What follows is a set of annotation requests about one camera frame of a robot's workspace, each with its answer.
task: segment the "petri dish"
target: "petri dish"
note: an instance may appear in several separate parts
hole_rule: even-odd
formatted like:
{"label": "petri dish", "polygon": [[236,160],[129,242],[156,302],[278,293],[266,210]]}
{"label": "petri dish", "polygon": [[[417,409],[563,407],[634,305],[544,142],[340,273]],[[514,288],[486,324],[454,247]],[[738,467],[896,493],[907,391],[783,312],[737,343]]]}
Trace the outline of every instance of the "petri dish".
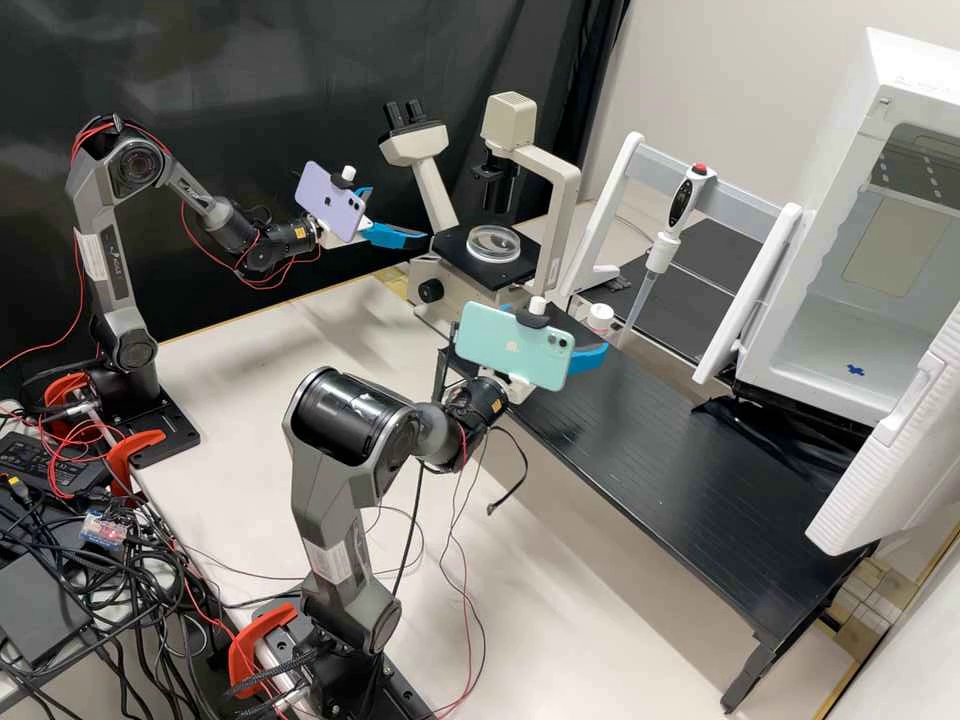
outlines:
{"label": "petri dish", "polygon": [[480,262],[513,262],[520,257],[520,237],[500,225],[477,225],[467,234],[467,252]]}

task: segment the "red clamp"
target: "red clamp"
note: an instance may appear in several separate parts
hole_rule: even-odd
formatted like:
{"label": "red clamp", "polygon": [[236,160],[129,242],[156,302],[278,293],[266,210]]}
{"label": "red clamp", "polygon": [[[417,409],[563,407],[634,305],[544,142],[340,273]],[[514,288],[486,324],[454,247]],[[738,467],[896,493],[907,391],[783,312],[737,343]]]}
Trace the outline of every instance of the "red clamp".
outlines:
{"label": "red clamp", "polygon": [[113,480],[110,482],[110,492],[114,497],[123,497],[130,492],[130,456],[150,445],[156,445],[167,439],[163,430],[144,430],[136,435],[124,438],[107,453],[107,465],[113,471]]}
{"label": "red clamp", "polygon": [[87,381],[86,373],[70,373],[57,378],[43,391],[43,404],[48,407],[56,405],[68,392],[85,387]]}
{"label": "red clamp", "polygon": [[[254,674],[253,646],[268,633],[283,627],[297,616],[292,603],[283,603],[255,618],[252,623],[236,634],[227,652],[227,669],[230,671],[230,686],[242,683]],[[253,697],[260,690],[266,692],[263,683],[251,685],[236,694],[241,700]]]}
{"label": "red clamp", "polygon": [[[89,382],[90,378],[87,377],[85,372],[70,373],[69,375],[58,377],[52,383],[47,385],[47,389],[43,391],[43,404],[47,407],[55,407],[63,402],[63,399],[67,393],[73,392],[74,390],[79,390],[82,387],[86,387],[87,383]],[[54,420],[50,424],[50,429],[53,431],[54,435],[66,437],[67,433],[70,432],[70,425],[63,420]],[[74,438],[76,440],[86,440],[92,442],[93,440],[96,440],[99,435],[99,432],[91,428],[89,431],[81,430],[77,435],[74,436]]]}

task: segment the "incubator door handle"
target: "incubator door handle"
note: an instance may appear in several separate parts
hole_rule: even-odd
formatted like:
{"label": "incubator door handle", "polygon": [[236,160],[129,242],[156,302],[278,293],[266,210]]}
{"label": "incubator door handle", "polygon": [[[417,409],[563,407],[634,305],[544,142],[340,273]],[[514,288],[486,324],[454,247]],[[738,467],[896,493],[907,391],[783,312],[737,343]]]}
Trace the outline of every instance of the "incubator door handle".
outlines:
{"label": "incubator door handle", "polygon": [[920,401],[926,397],[927,392],[940,377],[940,373],[943,372],[945,366],[946,363],[929,350],[925,352],[923,357],[920,358],[920,362],[917,363],[917,372],[913,376],[913,380],[910,381],[907,389],[900,396],[893,412],[881,420],[873,429],[873,437],[887,447],[893,445],[897,435],[900,434],[907,420],[920,405]]}

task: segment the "black curtain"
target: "black curtain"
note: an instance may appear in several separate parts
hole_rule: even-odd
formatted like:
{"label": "black curtain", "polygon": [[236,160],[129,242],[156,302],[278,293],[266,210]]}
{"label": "black curtain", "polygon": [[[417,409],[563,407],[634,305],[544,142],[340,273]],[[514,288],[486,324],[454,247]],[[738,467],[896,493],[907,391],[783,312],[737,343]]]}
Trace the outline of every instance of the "black curtain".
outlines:
{"label": "black curtain", "polygon": [[[208,189],[278,219],[306,160],[358,168],[368,214],[428,229],[409,171],[377,148],[381,105],[421,99],[451,138],[439,159],[464,219],[491,92],[537,101],[537,141],[582,159],[624,0],[8,0],[0,5],[7,111],[0,117],[0,362],[56,338],[77,307],[68,148],[95,113],[157,134]],[[545,208],[521,186],[517,217]],[[160,340],[404,259],[358,244],[257,293],[193,248],[170,193],[118,210],[137,301]],[[92,355],[86,321],[54,350],[0,373],[0,396],[39,368]]]}

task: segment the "robotic arm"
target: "robotic arm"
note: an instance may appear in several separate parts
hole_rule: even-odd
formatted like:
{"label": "robotic arm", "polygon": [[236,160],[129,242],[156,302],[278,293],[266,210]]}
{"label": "robotic arm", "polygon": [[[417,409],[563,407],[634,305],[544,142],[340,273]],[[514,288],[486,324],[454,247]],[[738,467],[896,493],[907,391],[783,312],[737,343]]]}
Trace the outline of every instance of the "robotic arm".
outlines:
{"label": "robotic arm", "polygon": [[150,132],[117,115],[94,118],[78,142],[66,192],[76,211],[77,242],[93,296],[91,332],[114,373],[126,375],[106,372],[102,384],[104,389],[121,386],[118,395],[126,402],[149,402],[160,392],[153,366],[157,342],[133,297],[114,209],[147,188],[169,188],[196,212],[217,244],[240,258],[241,275],[269,272],[284,259],[312,251],[320,229],[308,215],[258,230],[229,200],[211,195]]}
{"label": "robotic arm", "polygon": [[367,655],[400,621],[400,602],[373,575],[360,508],[376,507],[411,455],[457,472],[507,408],[487,377],[442,403],[411,403],[332,368],[307,376],[283,420],[293,459],[292,506],[310,560],[303,611]]}

